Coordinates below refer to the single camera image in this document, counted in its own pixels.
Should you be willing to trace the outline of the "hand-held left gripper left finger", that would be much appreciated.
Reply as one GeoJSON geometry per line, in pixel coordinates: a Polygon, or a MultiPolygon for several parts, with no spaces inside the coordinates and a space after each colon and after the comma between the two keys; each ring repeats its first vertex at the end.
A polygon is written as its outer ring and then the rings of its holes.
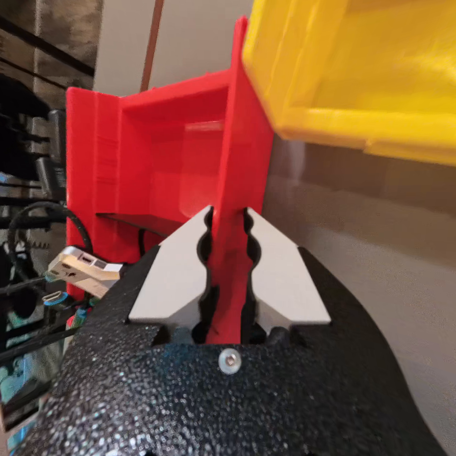
{"type": "Polygon", "coordinates": [[[128,323],[188,333],[195,344],[207,341],[220,294],[209,267],[213,213],[204,207],[157,246],[128,323]]]}

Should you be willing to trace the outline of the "brown strip on table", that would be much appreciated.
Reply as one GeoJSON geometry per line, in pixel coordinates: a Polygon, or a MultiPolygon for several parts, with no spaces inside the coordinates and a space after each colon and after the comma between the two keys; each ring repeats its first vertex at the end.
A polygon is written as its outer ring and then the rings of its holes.
{"type": "Polygon", "coordinates": [[[153,10],[151,29],[149,34],[149,41],[147,44],[145,64],[142,74],[142,80],[140,85],[140,92],[145,92],[149,89],[151,72],[153,66],[153,60],[156,52],[157,38],[159,34],[159,27],[162,18],[164,0],[156,0],[153,10]]]}

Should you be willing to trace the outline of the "black divider in red bin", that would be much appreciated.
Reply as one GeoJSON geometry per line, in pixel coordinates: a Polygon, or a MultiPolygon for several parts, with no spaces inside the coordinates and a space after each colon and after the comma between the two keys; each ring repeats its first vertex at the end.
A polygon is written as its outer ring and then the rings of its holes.
{"type": "Polygon", "coordinates": [[[170,236],[185,224],[185,222],[170,220],[151,214],[96,213],[96,216],[131,225],[135,228],[154,233],[162,238],[170,236]]]}

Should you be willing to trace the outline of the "red plastic bin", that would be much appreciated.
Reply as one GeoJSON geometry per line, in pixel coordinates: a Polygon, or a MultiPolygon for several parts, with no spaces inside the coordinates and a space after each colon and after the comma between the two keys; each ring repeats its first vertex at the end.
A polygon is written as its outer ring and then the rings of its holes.
{"type": "Polygon", "coordinates": [[[98,214],[180,224],[213,207],[201,339],[212,344],[254,339],[244,210],[261,213],[274,133],[242,65],[247,29],[242,16],[227,70],[125,97],[66,92],[66,200],[95,254],[139,259],[132,226],[98,214]]]}

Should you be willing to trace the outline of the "yellow plastic bin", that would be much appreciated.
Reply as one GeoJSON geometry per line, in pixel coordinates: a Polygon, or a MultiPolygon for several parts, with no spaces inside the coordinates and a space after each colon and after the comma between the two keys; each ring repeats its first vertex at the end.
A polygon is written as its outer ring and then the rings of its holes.
{"type": "Polygon", "coordinates": [[[282,139],[455,166],[454,0],[254,1],[242,62],[282,139]]]}

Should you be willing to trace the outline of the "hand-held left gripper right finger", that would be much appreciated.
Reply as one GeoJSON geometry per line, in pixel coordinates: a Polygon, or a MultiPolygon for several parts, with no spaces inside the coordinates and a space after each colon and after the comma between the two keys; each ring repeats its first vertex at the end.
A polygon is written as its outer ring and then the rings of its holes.
{"type": "Polygon", "coordinates": [[[243,338],[267,338],[276,329],[329,325],[328,310],[301,248],[253,208],[243,211],[248,271],[243,338]]]}

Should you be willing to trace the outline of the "silver usb hub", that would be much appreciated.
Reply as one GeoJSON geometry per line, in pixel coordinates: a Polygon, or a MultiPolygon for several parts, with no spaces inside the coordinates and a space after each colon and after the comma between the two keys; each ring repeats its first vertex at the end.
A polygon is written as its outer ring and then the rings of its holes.
{"type": "Polygon", "coordinates": [[[124,269],[123,263],[110,263],[75,246],[67,246],[50,262],[47,274],[102,298],[121,279],[124,269]]]}

